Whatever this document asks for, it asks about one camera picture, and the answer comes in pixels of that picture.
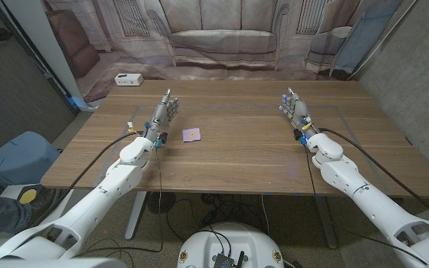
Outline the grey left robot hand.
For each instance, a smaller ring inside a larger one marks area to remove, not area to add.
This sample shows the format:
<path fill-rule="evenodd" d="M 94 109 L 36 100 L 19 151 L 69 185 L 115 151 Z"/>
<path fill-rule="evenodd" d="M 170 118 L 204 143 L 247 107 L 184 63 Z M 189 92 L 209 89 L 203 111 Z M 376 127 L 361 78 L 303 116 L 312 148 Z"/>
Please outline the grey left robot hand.
<path fill-rule="evenodd" d="M 169 129 L 170 123 L 179 112 L 178 98 L 170 99 L 171 90 L 162 96 L 161 103 L 155 108 L 151 119 L 145 124 L 143 137 L 152 141 L 156 147 L 164 144 L 163 133 Z"/>

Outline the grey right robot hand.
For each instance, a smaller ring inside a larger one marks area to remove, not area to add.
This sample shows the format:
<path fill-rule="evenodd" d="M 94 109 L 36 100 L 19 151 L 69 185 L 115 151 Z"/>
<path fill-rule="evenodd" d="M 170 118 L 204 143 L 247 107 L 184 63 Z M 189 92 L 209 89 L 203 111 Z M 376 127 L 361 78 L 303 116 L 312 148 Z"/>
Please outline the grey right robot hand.
<path fill-rule="evenodd" d="M 302 145 L 306 145 L 311 137 L 319 133 L 314 126 L 307 105 L 291 87 L 288 88 L 287 94 L 282 95 L 282 104 L 279 109 L 292 124 L 295 140 Z"/>

